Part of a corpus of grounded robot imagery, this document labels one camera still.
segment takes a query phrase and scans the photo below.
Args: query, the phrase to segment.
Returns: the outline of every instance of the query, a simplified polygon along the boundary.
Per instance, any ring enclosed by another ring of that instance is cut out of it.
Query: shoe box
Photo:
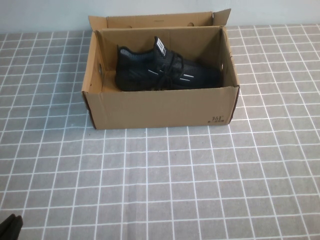
[[[92,36],[82,96],[94,127],[125,129],[229,124],[240,90],[224,27],[230,11],[89,16]],[[117,46],[143,52],[153,47],[155,36],[184,58],[219,68],[223,87],[120,91],[115,85]]]

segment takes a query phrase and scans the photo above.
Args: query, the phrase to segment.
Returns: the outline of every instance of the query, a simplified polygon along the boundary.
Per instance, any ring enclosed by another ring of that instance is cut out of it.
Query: box flap
[[[108,28],[108,19],[103,16],[89,16],[90,26],[92,31]]]
[[[110,16],[108,28],[165,28],[165,27],[203,27],[212,26],[212,12]]]
[[[213,26],[225,26],[227,24],[231,8],[213,13]]]

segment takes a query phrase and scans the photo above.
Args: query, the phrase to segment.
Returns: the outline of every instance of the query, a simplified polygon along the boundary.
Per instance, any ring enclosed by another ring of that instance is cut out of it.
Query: gray tiled floor
[[[320,239],[319,25],[229,27],[221,127],[94,130],[88,32],[0,34],[0,222],[22,240]]]

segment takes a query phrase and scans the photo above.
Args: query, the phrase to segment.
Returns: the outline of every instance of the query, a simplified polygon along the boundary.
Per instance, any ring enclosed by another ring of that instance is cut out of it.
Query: shoe
[[[136,53],[118,47],[115,84],[126,92],[206,89],[222,86],[218,69],[202,66],[168,50],[158,37],[153,49]]]

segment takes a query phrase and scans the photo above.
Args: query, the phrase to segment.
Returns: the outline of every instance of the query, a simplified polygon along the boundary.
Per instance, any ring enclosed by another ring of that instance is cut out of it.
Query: printed logo
[[[167,50],[165,48],[165,45],[160,40],[160,38],[158,38],[158,41],[156,42],[156,45],[158,46],[158,48],[159,48],[160,52],[162,53],[162,55],[165,57]]]

